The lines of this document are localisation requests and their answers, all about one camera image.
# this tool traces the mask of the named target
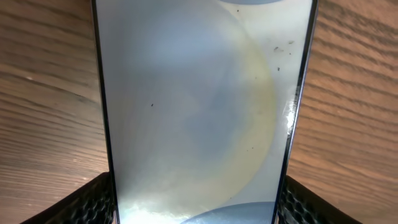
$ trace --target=wooden table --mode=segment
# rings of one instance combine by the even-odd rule
[[[397,1],[319,9],[288,173],[364,223],[396,223]],[[0,1],[1,223],[108,170],[91,29],[88,0]]]

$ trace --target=brown wood grain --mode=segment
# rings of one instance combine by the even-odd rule
[[[364,223],[398,220],[398,3],[320,0],[288,174]],[[0,1],[0,222],[108,170],[88,0]]]

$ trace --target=phone screen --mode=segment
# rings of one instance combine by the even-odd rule
[[[313,0],[96,0],[119,223],[272,223]]]

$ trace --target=reflective screen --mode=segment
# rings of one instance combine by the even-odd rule
[[[271,222],[311,6],[96,1],[122,224]]]

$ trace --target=phone bezel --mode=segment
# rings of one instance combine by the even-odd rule
[[[115,201],[115,205],[116,205],[116,209],[115,209],[116,223],[120,223],[118,198],[117,198],[117,194],[116,194],[116,182],[115,182],[114,171],[113,171],[113,158],[112,158],[111,138],[110,138],[109,124],[108,124],[108,111],[107,111],[107,107],[106,107],[105,85],[104,85],[104,76],[103,76],[103,68],[102,68],[101,44],[100,44],[100,33],[99,33],[99,27],[98,27],[98,16],[97,16],[97,11],[96,11],[96,0],[91,0],[91,11],[92,11],[92,20],[93,20],[93,25],[94,25],[94,37],[95,37],[94,42],[95,42],[95,49],[96,49],[99,88],[100,88],[102,111],[103,111],[103,122],[104,122],[105,140],[106,140],[106,148],[107,148],[106,151],[108,154],[108,165],[109,165],[109,171],[111,173],[114,201]],[[310,19],[308,20],[307,34],[305,36],[304,50],[303,50],[302,61],[301,61],[301,65],[300,65],[300,73],[298,75],[297,88],[296,88],[296,94],[295,94],[294,123],[293,123],[293,126],[292,126],[290,133],[288,134],[288,137],[286,140],[284,160],[283,160],[282,168],[280,171],[278,191],[277,191],[277,196],[276,196],[276,200],[275,200],[274,212],[272,214],[271,223],[275,223],[275,220],[276,220],[278,201],[279,201],[280,193],[282,191],[284,178],[286,176],[287,165],[289,163],[289,157],[290,157],[290,152],[292,149],[295,127],[297,124],[297,115],[298,115],[299,109],[300,109],[300,102],[301,102],[302,93],[303,93],[303,86],[304,86],[305,76],[307,74],[308,60],[309,60],[309,56],[310,56],[311,44],[312,44],[312,39],[313,39],[313,35],[314,35],[317,15],[318,15],[318,0],[312,0]]]

